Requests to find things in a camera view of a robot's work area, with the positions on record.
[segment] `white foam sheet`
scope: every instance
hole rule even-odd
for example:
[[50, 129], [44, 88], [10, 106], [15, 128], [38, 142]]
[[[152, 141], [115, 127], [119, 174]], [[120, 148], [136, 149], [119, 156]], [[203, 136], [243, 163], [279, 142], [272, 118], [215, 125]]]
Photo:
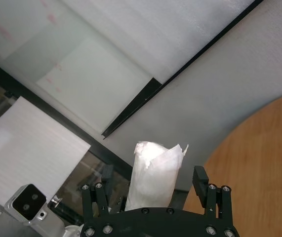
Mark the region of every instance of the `white foam sheet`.
[[32, 183], [49, 202], [90, 145], [20, 97], [0, 117], [0, 205]]
[[165, 82], [253, 0], [63, 0]]

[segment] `black metal frame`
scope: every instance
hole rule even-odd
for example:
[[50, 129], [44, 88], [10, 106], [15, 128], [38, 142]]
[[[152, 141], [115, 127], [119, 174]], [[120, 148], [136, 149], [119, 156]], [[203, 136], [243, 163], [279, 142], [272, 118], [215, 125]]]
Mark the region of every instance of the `black metal frame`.
[[[210, 237], [211, 235], [239, 237], [238, 231], [233, 226], [231, 188], [228, 186], [217, 188], [208, 181], [204, 168], [195, 166], [193, 185], [205, 208], [204, 215], [161, 207], [140, 208], [110, 215], [104, 185], [97, 183], [94, 186], [83, 186], [84, 226], [81, 237], [108, 234], [113, 237]], [[92, 201], [98, 204], [100, 213], [98, 218], [93, 218]], [[218, 218], [216, 218], [216, 204], [218, 204]]]
[[60, 112], [50, 106], [47, 102], [42, 100], [40, 97], [35, 95], [32, 91], [26, 88], [24, 85], [19, 83], [15, 78], [6, 73], [0, 68], [0, 87], [14, 95], [15, 97], [22, 96], [31, 102], [33, 105], [37, 106], [40, 110], [45, 112], [47, 115], [55, 119], [57, 122], [62, 124], [68, 130], [76, 134], [78, 137], [86, 141], [91, 145], [89, 151], [98, 157], [101, 161], [106, 164], [113, 164], [114, 169], [125, 179], [131, 180], [132, 167], [126, 163], [124, 160], [119, 158], [113, 152], [108, 150], [106, 147], [101, 145], [97, 140], [91, 137], [89, 134], [84, 132], [72, 121], [63, 116]]

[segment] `bolt head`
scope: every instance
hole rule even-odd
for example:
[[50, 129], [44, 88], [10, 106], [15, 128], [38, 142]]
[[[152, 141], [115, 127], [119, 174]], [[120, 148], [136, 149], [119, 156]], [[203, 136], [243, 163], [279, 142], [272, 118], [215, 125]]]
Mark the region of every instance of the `bolt head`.
[[226, 237], [235, 237], [235, 234], [230, 230], [226, 230], [224, 234]]
[[206, 232], [209, 234], [209, 235], [215, 235], [216, 234], [216, 231], [215, 229], [212, 227], [212, 226], [208, 226], [206, 229]]
[[141, 211], [142, 211], [143, 214], [147, 214], [147, 213], [150, 212], [149, 209], [147, 209], [147, 208], [142, 208]]
[[228, 191], [230, 190], [230, 188], [229, 188], [229, 187], [226, 187], [226, 186], [224, 186], [222, 189], [223, 189], [224, 191], [226, 191], [226, 192], [228, 192]]
[[167, 208], [166, 212], [170, 215], [174, 214], [174, 210], [172, 208]]
[[102, 232], [105, 234], [110, 234], [112, 232], [113, 228], [110, 225], [106, 225], [103, 229]]
[[213, 184], [210, 184], [210, 185], [209, 185], [209, 188], [211, 188], [211, 189], [216, 189], [216, 186], [213, 185]]
[[95, 233], [95, 230], [93, 228], [89, 228], [88, 230], [86, 230], [85, 235], [87, 237], [93, 236]]

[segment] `black edge strip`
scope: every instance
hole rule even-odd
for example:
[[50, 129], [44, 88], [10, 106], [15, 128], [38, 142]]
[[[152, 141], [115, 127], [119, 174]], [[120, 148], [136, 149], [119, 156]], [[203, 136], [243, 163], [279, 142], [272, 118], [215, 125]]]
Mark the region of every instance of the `black edge strip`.
[[116, 119], [102, 133], [105, 138], [116, 130], [122, 123], [138, 111], [151, 96], [160, 88], [162, 84], [152, 78], [146, 86], [134, 97], [134, 99], [126, 106], [126, 108], [116, 117]]
[[182, 68], [180, 68], [174, 75], [171, 76], [163, 85], [157, 88], [151, 95], [147, 96], [146, 100], [142, 103], [136, 104], [136, 97], [128, 106], [133, 106], [134, 110], [130, 113], [124, 111], [106, 128], [102, 135], [108, 137], [112, 132], [114, 132], [122, 123], [124, 123], [129, 117], [131, 117], [136, 111], [138, 111], [143, 105], [149, 102], [157, 93], [159, 93], [165, 86], [167, 86], [172, 80], [174, 80], [179, 74], [181, 74], [187, 67], [189, 67], [194, 61], [196, 61], [203, 53], [205, 53], [211, 46], [213, 46], [219, 39], [221, 39], [226, 33], [229, 32], [238, 22], [240, 22], [244, 17], [246, 17], [255, 7], [257, 7], [263, 0], [255, 0], [250, 4], [240, 15], [238, 15], [227, 27], [225, 27], [219, 34], [217, 34], [205, 47], [203, 47], [193, 58], [191, 58]]
[[93, 137], [84, 132], [81, 128], [63, 116], [60, 112], [42, 100], [40, 97], [35, 95], [32, 91], [26, 88], [24, 85], [15, 80], [12, 76], [6, 73], [0, 68], [0, 86], [10, 91], [14, 96], [22, 96], [31, 102], [33, 105], [37, 106], [40, 110], [45, 112], [47, 115], [55, 119], [57, 122], [62, 124], [68, 130], [76, 134], [78, 137], [86, 141], [91, 145], [89, 151], [93, 153], [100, 160], [106, 164], [113, 164], [115, 171], [122, 175], [125, 179], [131, 180], [132, 167], [126, 163], [124, 160], [119, 158], [113, 152], [108, 150], [106, 147], [101, 145]]

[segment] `screw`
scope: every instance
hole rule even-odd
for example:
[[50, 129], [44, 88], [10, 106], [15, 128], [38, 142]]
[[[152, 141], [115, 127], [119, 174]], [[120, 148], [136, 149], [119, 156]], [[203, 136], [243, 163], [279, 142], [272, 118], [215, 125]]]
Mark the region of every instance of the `screw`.
[[224, 187], [223, 187], [223, 190], [228, 192], [228, 191], [230, 190], [230, 188], [227, 187], [227, 186], [224, 186]]
[[86, 230], [85, 235], [89, 237], [89, 236], [93, 236], [94, 233], [95, 230], [93, 228], [89, 228], [88, 230]]
[[110, 234], [112, 232], [113, 228], [112, 226], [106, 225], [103, 229], [102, 232], [105, 234]]
[[230, 230], [226, 230], [224, 234], [226, 237], [235, 237], [234, 233]]
[[167, 208], [166, 212], [168, 214], [174, 214], [174, 210], [172, 208]]
[[210, 184], [210, 185], [209, 185], [209, 188], [215, 189], [215, 186], [214, 186], [213, 184]]
[[149, 211], [149, 209], [147, 209], [147, 208], [142, 208], [142, 213], [143, 214], [147, 214], [147, 213], [149, 213], [150, 211]]
[[36, 200], [37, 198], [38, 198], [38, 195], [36, 195], [36, 194], [33, 194], [33, 195], [32, 195], [32, 199], [33, 199], [33, 200]]
[[24, 204], [23, 205], [23, 210], [27, 211], [29, 210], [30, 206], [28, 204]]
[[206, 229], [206, 232], [209, 234], [209, 235], [215, 235], [216, 234], [216, 231], [215, 229], [212, 227], [212, 226], [208, 226]]

